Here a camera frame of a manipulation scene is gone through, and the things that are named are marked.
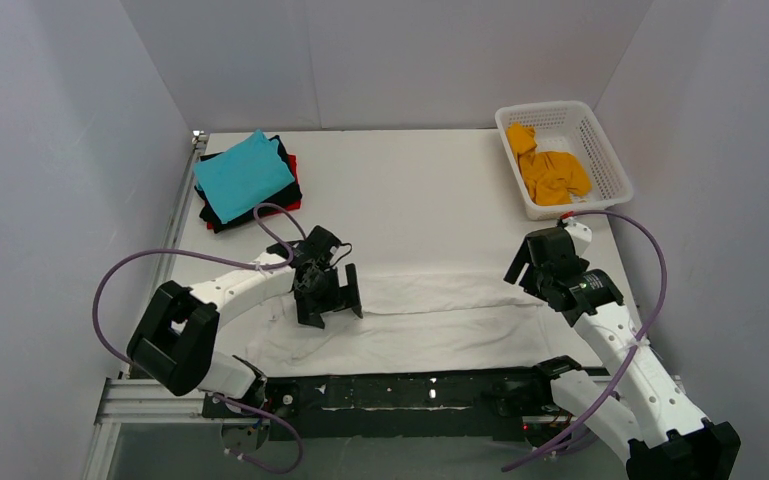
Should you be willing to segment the white t-shirt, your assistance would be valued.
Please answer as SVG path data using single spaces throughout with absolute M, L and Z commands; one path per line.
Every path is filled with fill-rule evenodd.
M 362 317 L 332 313 L 322 329 L 300 325 L 291 299 L 269 302 L 243 358 L 271 377 L 600 363 L 561 315 L 494 273 L 367 277 L 360 290 Z

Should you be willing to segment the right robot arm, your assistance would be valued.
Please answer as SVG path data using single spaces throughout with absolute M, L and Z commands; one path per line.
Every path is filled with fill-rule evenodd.
M 536 454 L 552 454 L 586 427 L 612 449 L 630 479 L 729 478 L 738 433 L 697 407 L 640 337 L 613 280 L 582 258 L 591 239 L 591 230 L 577 222 L 531 232 L 504 277 L 562 314 L 611 376 L 599 387 L 568 356 L 537 365 L 552 401 L 575 421 Z

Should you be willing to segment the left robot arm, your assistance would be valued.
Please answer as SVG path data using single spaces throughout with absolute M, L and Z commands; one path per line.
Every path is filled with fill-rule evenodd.
M 338 265 L 345 247 L 315 226 L 299 240 L 277 242 L 251 262 L 192 285 L 161 284 L 128 343 L 127 358 L 175 396 L 193 390 L 245 397 L 265 376 L 250 362 L 215 348 L 219 331 L 265 301 L 291 295 L 296 319 L 322 329 L 324 317 L 350 310 L 362 317 L 355 264 Z

